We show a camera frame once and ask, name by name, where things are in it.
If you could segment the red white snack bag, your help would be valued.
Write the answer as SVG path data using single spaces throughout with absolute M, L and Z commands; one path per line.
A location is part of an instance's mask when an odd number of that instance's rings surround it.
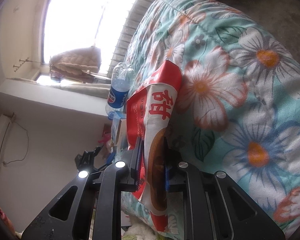
M 159 232 L 168 228 L 164 135 L 181 82 L 180 68 L 164 61 L 127 101 L 129 147 L 135 148 L 138 138 L 143 141 L 140 180 L 134 197 L 149 210 L 154 228 Z

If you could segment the plastic water bottle blue label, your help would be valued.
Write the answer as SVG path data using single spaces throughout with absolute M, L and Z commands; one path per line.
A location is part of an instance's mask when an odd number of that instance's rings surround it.
M 135 70 L 130 65 L 120 62 L 114 67 L 106 105 L 109 120 L 113 120 L 115 111 L 123 110 L 134 78 Z

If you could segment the floral teal bed quilt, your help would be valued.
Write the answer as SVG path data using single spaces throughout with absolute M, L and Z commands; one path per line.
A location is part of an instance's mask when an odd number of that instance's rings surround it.
M 164 61 L 182 72 L 166 128 L 183 191 L 166 191 L 173 239 L 300 239 L 300 65 L 242 12 L 214 0 L 156 0 L 125 58 L 128 99 Z

